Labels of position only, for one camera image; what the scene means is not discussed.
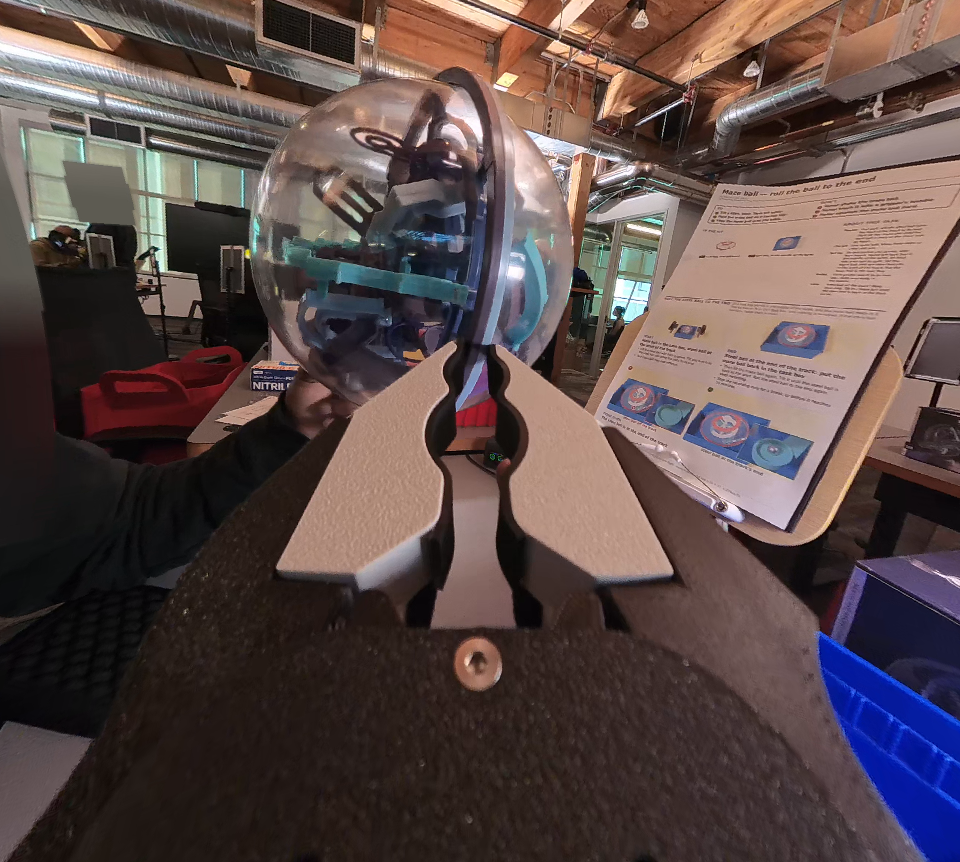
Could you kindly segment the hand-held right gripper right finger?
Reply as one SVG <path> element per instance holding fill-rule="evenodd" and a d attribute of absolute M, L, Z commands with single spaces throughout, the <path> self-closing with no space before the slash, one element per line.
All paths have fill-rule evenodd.
<path fill-rule="evenodd" d="M 487 352 L 496 438 L 510 460 L 496 550 L 520 590 L 669 580 L 666 552 L 599 423 L 505 348 Z"/>

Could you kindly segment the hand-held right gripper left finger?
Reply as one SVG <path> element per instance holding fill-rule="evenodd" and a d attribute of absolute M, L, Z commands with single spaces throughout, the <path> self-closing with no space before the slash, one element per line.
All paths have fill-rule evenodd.
<path fill-rule="evenodd" d="M 449 342 L 352 415 L 278 561 L 286 580 L 380 591 L 398 607 L 445 586 L 452 489 L 439 456 L 455 436 Z"/>

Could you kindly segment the clear maze ball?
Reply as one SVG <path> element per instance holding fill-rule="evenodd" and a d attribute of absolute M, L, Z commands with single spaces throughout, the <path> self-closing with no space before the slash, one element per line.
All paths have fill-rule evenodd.
<path fill-rule="evenodd" d="M 311 376 L 362 405 L 449 342 L 457 408 L 488 398 L 486 350 L 532 365 L 574 268 L 570 215 L 520 100 L 450 68 L 348 88 L 271 155 L 250 210 L 254 284 Z"/>

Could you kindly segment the person's left forearm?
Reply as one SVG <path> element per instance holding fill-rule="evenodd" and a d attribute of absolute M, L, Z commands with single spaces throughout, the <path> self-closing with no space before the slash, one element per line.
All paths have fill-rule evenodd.
<path fill-rule="evenodd" d="M 1 615 L 123 591 L 186 565 L 309 441 L 283 395 L 200 455 L 134 463 L 57 433 L 2 451 Z"/>

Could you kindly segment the maze ball box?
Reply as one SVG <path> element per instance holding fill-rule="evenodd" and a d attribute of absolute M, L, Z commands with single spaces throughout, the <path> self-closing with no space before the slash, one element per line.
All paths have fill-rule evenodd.
<path fill-rule="evenodd" d="M 957 719 L 958 552 L 858 561 L 830 636 Z"/>

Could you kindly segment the person's left hand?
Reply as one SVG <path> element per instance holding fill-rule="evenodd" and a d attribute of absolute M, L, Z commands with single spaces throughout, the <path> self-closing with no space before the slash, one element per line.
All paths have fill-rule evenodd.
<path fill-rule="evenodd" d="M 356 406 L 332 392 L 300 368 L 283 395 L 284 412 L 291 426 L 308 440 L 334 421 L 349 418 Z"/>

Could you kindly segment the glove box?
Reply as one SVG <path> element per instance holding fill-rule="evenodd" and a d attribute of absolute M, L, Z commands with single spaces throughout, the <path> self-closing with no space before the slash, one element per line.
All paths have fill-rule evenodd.
<path fill-rule="evenodd" d="M 279 395 L 291 386 L 299 371 L 295 363 L 261 360 L 248 367 L 248 388 L 251 392 Z"/>

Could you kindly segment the red carry bag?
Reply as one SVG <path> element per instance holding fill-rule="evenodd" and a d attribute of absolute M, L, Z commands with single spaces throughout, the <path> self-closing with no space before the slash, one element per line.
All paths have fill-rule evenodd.
<path fill-rule="evenodd" d="M 83 388 L 80 403 L 85 439 L 189 434 L 203 421 L 246 368 L 230 346 L 202 348 L 136 370 L 113 370 Z"/>

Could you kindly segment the instruction sheet board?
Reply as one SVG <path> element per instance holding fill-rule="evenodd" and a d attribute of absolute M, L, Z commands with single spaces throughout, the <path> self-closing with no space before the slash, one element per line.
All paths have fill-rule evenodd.
<path fill-rule="evenodd" d="M 795 531 L 958 206 L 957 159 L 716 185 L 595 418 L 715 515 Z"/>

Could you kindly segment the black mesh chair seat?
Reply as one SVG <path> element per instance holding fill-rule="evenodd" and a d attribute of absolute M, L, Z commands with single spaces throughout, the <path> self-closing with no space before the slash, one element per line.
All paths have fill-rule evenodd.
<path fill-rule="evenodd" d="M 169 588 L 62 604 L 1 647 L 1 722 L 95 738 Z"/>

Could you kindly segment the blue plastic tray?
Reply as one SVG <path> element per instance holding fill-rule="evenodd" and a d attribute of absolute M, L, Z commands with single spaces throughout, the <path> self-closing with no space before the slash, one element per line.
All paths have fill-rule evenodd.
<path fill-rule="evenodd" d="M 822 680 L 848 744 L 926 860 L 959 859 L 959 723 L 819 635 Z"/>

